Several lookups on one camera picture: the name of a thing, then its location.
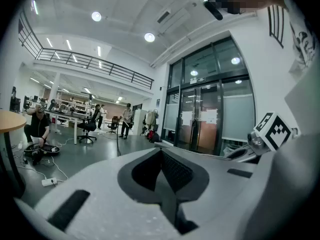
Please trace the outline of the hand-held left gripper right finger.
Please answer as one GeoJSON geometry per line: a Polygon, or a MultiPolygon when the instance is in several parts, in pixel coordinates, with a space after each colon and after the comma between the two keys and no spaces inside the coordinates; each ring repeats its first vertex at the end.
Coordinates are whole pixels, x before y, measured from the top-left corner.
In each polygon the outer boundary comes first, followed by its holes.
{"type": "Polygon", "coordinates": [[[161,151],[161,170],[175,194],[186,194],[194,179],[193,164],[168,150],[161,151]]]}

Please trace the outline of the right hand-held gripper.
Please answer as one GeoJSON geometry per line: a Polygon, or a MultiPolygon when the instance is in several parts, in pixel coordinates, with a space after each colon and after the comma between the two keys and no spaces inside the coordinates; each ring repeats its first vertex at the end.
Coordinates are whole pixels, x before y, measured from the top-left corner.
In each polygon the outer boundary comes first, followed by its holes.
{"type": "Polygon", "coordinates": [[[267,112],[260,122],[247,134],[246,145],[226,155],[235,162],[258,162],[262,155],[277,151],[292,139],[292,128],[277,112],[267,112]]]}

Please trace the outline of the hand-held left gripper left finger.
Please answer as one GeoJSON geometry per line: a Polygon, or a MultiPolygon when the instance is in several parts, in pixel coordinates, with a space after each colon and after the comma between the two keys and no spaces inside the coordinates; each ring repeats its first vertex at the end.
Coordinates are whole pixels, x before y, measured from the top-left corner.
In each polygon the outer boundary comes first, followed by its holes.
{"type": "Polygon", "coordinates": [[[133,160],[131,175],[134,181],[140,186],[154,191],[158,175],[162,169],[163,152],[153,150],[133,160]]]}

